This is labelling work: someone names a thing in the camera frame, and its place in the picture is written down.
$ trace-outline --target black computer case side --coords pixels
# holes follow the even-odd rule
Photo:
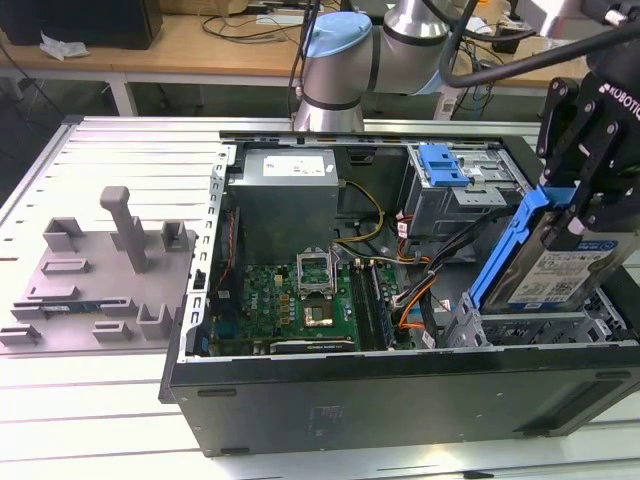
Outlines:
[[[207,456],[567,435],[640,386],[640,347],[176,364]]]

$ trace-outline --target aluminum workbench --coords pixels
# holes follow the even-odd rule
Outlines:
[[[368,122],[372,131],[524,136],[537,124]],[[63,125],[0,210],[3,318],[45,249],[52,216],[81,228],[114,229],[96,198],[127,185],[145,228],[160,219],[197,220],[208,189],[207,152],[217,131],[286,130],[283,120],[87,118]],[[61,159],[61,152],[78,155]],[[132,152],[135,160],[129,157]],[[627,268],[634,278],[632,258]],[[457,443],[206,459],[175,405],[157,400],[163,352],[111,356],[0,358],[0,479],[174,480],[464,478],[640,478],[640,394],[565,438]]]

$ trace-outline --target white paper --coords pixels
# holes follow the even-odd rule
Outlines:
[[[469,23],[467,23],[467,30],[471,30],[475,33],[493,33],[493,30],[491,30],[491,27],[489,25],[487,25],[487,22],[482,20],[480,17],[475,16],[469,19]]]
[[[87,50],[86,45],[82,42],[61,42],[47,37],[42,32],[40,32],[40,36],[42,36],[40,50],[61,62],[68,57],[86,57],[89,55],[89,50]]]
[[[264,159],[265,177],[324,177],[322,157],[269,156]]]

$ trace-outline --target table leg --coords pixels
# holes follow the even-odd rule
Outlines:
[[[121,117],[135,117],[138,115],[136,101],[131,92],[131,85],[123,80],[109,80],[111,94],[116,102],[118,114]]]
[[[440,89],[440,98],[433,114],[434,120],[449,121],[453,114],[453,109],[458,102],[460,89],[444,86]]]
[[[11,100],[20,102],[24,99],[20,85],[15,78],[0,78],[0,89],[9,95]]]

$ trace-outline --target sticker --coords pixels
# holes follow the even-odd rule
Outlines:
[[[549,303],[564,303],[591,275],[590,267],[607,258],[618,245],[613,240],[586,241],[571,252],[545,252],[509,299],[535,310]]]
[[[400,238],[409,237],[409,226],[404,222],[398,222],[398,237]]]
[[[484,177],[482,170],[478,167],[462,167],[462,173],[467,177]]]
[[[322,157],[270,156],[264,159],[265,177],[324,177]]]
[[[424,343],[429,350],[436,348],[436,341],[426,330],[422,333],[422,343]]]
[[[331,405],[326,407],[311,407],[307,422],[307,435],[324,437],[340,431],[344,422],[344,406]]]
[[[69,312],[71,309],[64,305],[49,305],[40,308],[43,312]]]
[[[433,313],[451,312],[451,302],[449,299],[442,300],[439,307],[433,309]]]

